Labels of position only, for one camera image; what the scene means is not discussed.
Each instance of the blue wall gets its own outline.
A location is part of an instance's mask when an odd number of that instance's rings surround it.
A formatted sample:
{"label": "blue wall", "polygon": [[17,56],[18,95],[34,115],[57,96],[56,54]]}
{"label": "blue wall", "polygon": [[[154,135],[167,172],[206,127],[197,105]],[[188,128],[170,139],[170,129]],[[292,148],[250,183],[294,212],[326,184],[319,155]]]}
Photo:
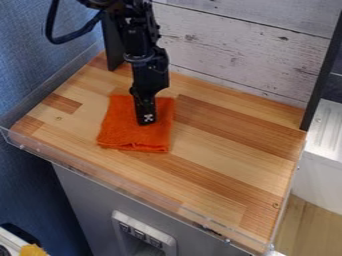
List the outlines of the blue wall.
{"label": "blue wall", "polygon": [[[101,37],[97,26],[73,42],[50,44],[43,32],[50,3],[0,1],[0,116]],[[76,0],[61,1],[55,34],[75,30],[93,15]],[[0,224],[5,222],[36,236],[51,255],[89,254],[52,166],[0,138]]]}

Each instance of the folded cloth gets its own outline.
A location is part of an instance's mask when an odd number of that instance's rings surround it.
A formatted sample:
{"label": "folded cloth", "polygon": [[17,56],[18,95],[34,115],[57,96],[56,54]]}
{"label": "folded cloth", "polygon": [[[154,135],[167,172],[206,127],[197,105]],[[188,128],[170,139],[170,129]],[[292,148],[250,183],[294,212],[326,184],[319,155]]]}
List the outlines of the folded cloth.
{"label": "folded cloth", "polygon": [[130,95],[112,95],[97,143],[104,148],[167,152],[170,144],[174,99],[156,98],[157,122],[139,126]]}

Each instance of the black cable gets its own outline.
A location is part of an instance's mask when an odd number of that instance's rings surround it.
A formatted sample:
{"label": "black cable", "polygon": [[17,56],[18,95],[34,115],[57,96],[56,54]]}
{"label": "black cable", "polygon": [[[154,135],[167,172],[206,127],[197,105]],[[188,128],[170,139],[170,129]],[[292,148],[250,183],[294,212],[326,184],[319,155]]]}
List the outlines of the black cable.
{"label": "black cable", "polygon": [[60,37],[53,37],[53,28],[57,16],[57,10],[58,10],[59,0],[52,0],[48,17],[46,20],[46,26],[45,26],[45,35],[47,39],[53,43],[53,44],[64,44],[66,42],[69,42],[71,40],[74,40],[80,36],[83,36],[86,33],[89,33],[93,30],[97,22],[99,22],[102,17],[104,16],[105,11],[101,10],[99,11],[90,21],[88,21],[81,29],[76,30],[70,34],[66,34],[64,36]]}

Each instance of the wood grain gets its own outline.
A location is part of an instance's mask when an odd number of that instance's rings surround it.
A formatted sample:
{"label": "wood grain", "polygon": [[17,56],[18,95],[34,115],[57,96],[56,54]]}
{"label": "wood grain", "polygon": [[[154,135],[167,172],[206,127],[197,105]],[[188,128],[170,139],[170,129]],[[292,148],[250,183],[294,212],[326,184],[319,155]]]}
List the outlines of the wood grain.
{"label": "wood grain", "polygon": [[177,71],[289,104],[307,103],[328,39],[164,4],[154,9],[161,45]]}
{"label": "wood grain", "polygon": [[82,103],[70,100],[55,93],[51,93],[46,97],[42,101],[42,104],[56,108],[68,114],[73,114],[82,105]]}
{"label": "wood grain", "polygon": [[291,195],[275,247],[287,256],[340,256],[341,236],[341,215]]}
{"label": "wood grain", "polygon": [[54,92],[53,103],[37,105],[12,130],[40,142],[46,158],[262,253],[279,215],[273,206],[284,200],[303,144],[303,111],[172,74],[171,88],[160,93],[176,98],[171,152],[103,149],[96,137],[108,95],[128,94],[132,83],[128,65],[105,69],[101,54]]}
{"label": "wood grain", "polygon": [[330,38],[341,9],[339,0],[157,0],[230,18]]}

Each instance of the wooden tabletop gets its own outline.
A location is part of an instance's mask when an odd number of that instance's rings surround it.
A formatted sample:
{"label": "wooden tabletop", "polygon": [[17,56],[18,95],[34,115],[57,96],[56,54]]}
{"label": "wooden tabletop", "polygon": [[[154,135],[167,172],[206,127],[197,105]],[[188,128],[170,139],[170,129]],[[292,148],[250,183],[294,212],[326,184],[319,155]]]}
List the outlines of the wooden tabletop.
{"label": "wooden tabletop", "polygon": [[183,219],[204,216],[211,229],[262,251],[302,149],[303,110],[172,73],[159,94],[176,98],[170,153],[102,149],[108,95],[128,94],[131,83],[129,65],[109,72],[100,54],[11,130],[47,145],[47,157]]}

